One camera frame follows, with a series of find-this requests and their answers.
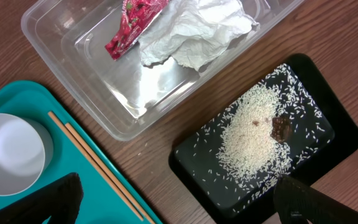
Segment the brown wooden surface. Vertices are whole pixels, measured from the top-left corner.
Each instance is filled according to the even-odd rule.
[[[0,0],[0,88],[23,79],[46,86],[166,222],[213,223],[168,166],[173,142],[198,129],[289,55],[301,52],[315,61],[358,125],[358,0],[306,0],[223,72],[129,142],[105,132],[24,37],[20,19],[35,2]],[[358,211],[358,150],[313,187]],[[277,216],[267,223],[278,223]]]

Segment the crumpled napkin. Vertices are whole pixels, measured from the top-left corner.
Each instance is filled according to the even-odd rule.
[[[198,71],[252,26],[258,23],[239,0],[171,0],[140,36],[140,60],[151,65],[171,55],[179,65]]]

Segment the teal tray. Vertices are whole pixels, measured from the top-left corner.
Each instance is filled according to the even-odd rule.
[[[17,195],[0,197],[0,209],[64,175],[76,172],[80,176],[84,191],[76,223],[149,223],[146,219],[141,221],[113,189],[110,188],[107,182],[83,157],[81,152],[49,118],[49,111],[53,111],[63,124],[70,123],[150,217],[156,223],[161,223],[142,197],[132,188],[99,147],[50,92],[42,85],[30,81],[13,82],[0,90],[0,113],[30,118],[42,124],[49,131],[53,139],[53,158],[39,180],[31,188]]]

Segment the white cup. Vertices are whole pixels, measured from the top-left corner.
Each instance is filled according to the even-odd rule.
[[[40,123],[0,113],[0,196],[31,187],[52,155],[52,138]]]

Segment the chopstick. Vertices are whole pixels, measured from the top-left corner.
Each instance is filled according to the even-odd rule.
[[[129,191],[123,186],[123,184],[118,180],[118,178],[110,171],[110,169],[104,164],[104,162],[99,158],[98,155],[89,147],[85,140],[78,134],[73,126],[70,123],[67,123],[66,128],[71,132],[71,134],[76,138],[78,142],[85,148],[85,150],[91,155],[91,157],[96,161],[96,163],[102,168],[102,170],[110,177],[110,179],[117,185],[121,192],[135,205],[135,207],[144,215],[144,217],[151,224],[154,224],[154,221],[149,216],[149,214],[142,208],[141,205],[136,201],[136,199],[129,193]]]
[[[55,124],[65,133],[65,135],[69,138],[69,140],[77,147],[78,150],[84,155],[84,157],[89,161],[90,164],[98,171],[98,173],[103,177],[103,179],[110,185],[110,187],[118,194],[118,196],[125,202],[125,204],[135,213],[135,215],[143,221],[143,216],[136,210],[133,204],[130,203],[128,198],[122,194],[122,192],[117,188],[115,183],[101,170],[99,165],[91,158],[91,156],[86,152],[86,150],[82,147],[82,145],[75,139],[75,137],[67,130],[67,128],[60,122],[60,120],[56,117],[56,115],[49,111],[48,115],[55,122]]]

